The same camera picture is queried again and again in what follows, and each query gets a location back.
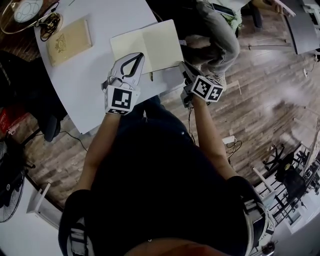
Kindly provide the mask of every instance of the notebook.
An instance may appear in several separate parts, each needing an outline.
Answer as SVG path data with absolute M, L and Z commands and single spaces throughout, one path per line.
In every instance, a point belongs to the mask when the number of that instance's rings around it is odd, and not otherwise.
M 110 43 L 115 60 L 128 54 L 143 53 L 142 74 L 175 67 L 184 60 L 173 20 L 118 35 L 111 38 Z M 130 70 L 128 65 L 124 72 L 128 74 Z
M 53 34 L 46 43 L 51 65 L 56 67 L 92 47 L 88 22 L 81 18 Z

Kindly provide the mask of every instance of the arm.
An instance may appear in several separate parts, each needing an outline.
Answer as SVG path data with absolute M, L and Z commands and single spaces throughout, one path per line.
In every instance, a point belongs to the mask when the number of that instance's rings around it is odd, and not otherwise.
M 225 180 L 238 176 L 228 163 L 225 145 L 214 124 L 206 102 L 198 96 L 193 95 L 192 104 L 194 106 L 200 149 Z
M 279 4 L 276 4 L 273 0 L 252 0 L 252 4 L 260 9 L 265 9 L 268 11 L 275 12 L 277 14 L 284 14 L 284 9 Z
M 83 171 L 74 191 L 91 189 L 100 163 L 111 150 L 117 134 L 120 118 L 121 116 L 117 114 L 105 115 L 86 153 Z

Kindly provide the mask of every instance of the book cover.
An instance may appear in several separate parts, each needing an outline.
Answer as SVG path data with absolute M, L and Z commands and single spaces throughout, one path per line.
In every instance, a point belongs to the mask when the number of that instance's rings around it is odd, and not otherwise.
M 56 67 L 92 47 L 88 22 L 81 18 L 53 34 L 46 43 L 51 65 Z

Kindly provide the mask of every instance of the power strip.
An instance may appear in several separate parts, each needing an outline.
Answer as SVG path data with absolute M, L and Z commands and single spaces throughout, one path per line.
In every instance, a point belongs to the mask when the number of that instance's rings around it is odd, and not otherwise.
M 235 139 L 236 139 L 236 137 L 232 135 L 232 136 L 223 138 L 222 141 L 226 145 L 226 144 L 235 142 Z

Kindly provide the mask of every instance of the white wall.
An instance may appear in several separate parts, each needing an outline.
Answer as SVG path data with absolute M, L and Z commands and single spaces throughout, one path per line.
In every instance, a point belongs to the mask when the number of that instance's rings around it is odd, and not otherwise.
M 61 256 L 58 230 L 27 214 L 31 198 L 37 191 L 25 179 L 20 204 L 13 217 L 0 223 L 0 248 L 6 256 Z

